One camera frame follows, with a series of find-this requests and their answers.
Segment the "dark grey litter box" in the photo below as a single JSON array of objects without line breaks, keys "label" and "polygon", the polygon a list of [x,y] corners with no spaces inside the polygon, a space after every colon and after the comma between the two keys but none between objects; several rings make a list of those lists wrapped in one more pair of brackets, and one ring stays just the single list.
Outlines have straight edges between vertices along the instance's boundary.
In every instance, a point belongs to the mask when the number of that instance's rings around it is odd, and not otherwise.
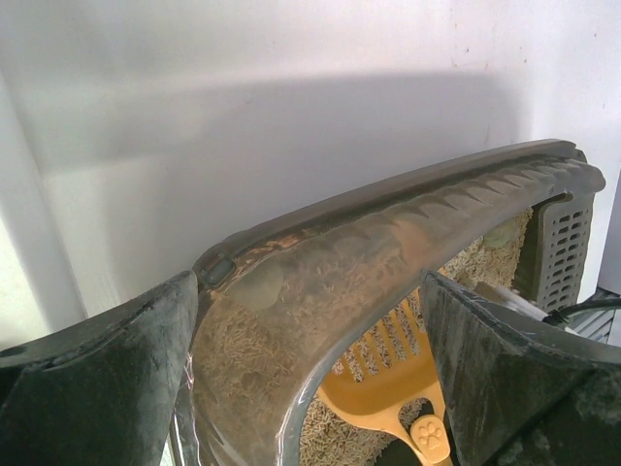
[{"label": "dark grey litter box", "polygon": [[423,270],[540,202],[604,187],[575,144],[524,143],[372,183],[213,246],[194,265],[176,461],[297,464],[321,382]]}]

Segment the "orange plastic litter scoop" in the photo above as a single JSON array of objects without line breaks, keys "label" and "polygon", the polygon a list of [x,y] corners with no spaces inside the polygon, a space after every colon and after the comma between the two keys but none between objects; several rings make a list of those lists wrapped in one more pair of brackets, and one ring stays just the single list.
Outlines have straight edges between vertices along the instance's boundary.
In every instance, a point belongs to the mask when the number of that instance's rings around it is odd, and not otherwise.
[{"label": "orange plastic litter scoop", "polygon": [[354,342],[318,389],[345,422],[388,433],[422,465],[450,465],[445,402],[415,289]]}]

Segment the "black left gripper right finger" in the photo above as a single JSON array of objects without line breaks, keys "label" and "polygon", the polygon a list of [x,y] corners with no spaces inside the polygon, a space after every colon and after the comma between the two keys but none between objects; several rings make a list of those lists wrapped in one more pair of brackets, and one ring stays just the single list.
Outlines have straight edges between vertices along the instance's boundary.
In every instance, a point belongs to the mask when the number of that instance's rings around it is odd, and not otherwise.
[{"label": "black left gripper right finger", "polygon": [[490,302],[438,272],[419,287],[461,465],[617,465],[620,349]]}]

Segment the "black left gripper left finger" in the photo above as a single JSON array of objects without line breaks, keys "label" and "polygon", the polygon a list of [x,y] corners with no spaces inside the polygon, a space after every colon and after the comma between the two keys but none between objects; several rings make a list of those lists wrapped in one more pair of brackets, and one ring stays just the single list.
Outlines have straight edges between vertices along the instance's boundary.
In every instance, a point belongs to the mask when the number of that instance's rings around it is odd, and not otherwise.
[{"label": "black left gripper left finger", "polygon": [[2,464],[159,464],[197,312],[186,271],[2,350]]}]

